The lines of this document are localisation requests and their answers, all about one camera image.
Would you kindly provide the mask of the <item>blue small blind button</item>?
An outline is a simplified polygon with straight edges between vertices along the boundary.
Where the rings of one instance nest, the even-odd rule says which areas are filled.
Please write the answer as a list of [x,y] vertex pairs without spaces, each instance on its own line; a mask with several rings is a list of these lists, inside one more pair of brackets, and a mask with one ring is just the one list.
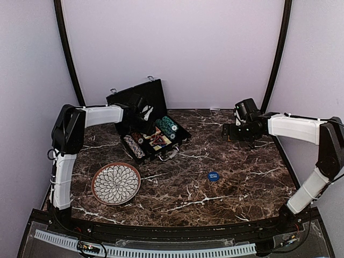
[[216,182],[220,179],[220,175],[215,171],[208,173],[207,177],[211,182]]

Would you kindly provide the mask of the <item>blue gold card box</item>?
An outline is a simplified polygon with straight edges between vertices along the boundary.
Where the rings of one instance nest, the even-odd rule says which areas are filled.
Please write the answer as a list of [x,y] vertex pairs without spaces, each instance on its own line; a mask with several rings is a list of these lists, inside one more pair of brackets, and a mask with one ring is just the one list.
[[163,134],[156,135],[150,139],[149,144],[155,151],[171,144],[171,141]]

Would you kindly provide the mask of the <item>black poker case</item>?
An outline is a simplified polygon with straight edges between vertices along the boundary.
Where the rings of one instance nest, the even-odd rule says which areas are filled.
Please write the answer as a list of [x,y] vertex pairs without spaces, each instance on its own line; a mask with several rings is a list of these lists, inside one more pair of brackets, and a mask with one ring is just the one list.
[[[160,79],[150,80],[117,93],[112,93],[106,97],[106,100],[109,105],[118,105],[124,110],[122,121],[115,124],[115,127],[124,147],[137,164],[145,164],[155,159],[160,159],[161,161],[169,160],[176,155],[182,143],[191,138],[191,134],[168,115],[162,81]],[[175,122],[178,130],[175,132],[175,139],[170,140],[170,145],[155,151],[149,142],[156,135],[165,135],[155,123],[157,119],[162,120],[164,116],[168,116]],[[124,136],[131,136],[133,132],[141,133],[144,138],[143,144],[138,144],[146,154],[141,159],[135,157],[124,141]]]

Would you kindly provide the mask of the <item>black red all-in triangle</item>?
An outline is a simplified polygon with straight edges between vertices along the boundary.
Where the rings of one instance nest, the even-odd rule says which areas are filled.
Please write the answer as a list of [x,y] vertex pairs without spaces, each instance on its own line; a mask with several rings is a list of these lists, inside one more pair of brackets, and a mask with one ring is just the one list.
[[152,146],[165,146],[166,145],[166,141],[160,135],[157,135],[156,137],[152,138],[152,141],[150,143]]

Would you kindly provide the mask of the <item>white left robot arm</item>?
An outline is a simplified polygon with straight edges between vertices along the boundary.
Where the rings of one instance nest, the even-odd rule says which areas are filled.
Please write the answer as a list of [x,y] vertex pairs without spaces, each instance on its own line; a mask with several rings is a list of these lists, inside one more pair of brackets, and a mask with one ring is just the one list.
[[70,185],[77,154],[84,145],[87,127],[120,123],[144,134],[155,129],[158,108],[143,96],[133,93],[129,99],[119,99],[100,106],[62,107],[52,130],[52,148],[47,157],[53,161],[51,194],[53,209],[62,211],[71,206]]

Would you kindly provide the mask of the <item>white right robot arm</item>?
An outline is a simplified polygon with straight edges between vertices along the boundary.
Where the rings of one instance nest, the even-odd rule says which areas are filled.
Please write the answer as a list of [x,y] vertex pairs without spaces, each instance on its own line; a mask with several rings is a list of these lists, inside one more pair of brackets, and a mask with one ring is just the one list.
[[250,144],[263,135],[287,137],[318,146],[318,161],[314,171],[281,208],[274,222],[279,233],[286,233],[295,224],[296,215],[315,200],[335,181],[343,168],[343,122],[338,117],[311,118],[290,113],[259,110],[253,99],[236,103],[235,122],[224,124],[221,136],[226,141],[246,141]]

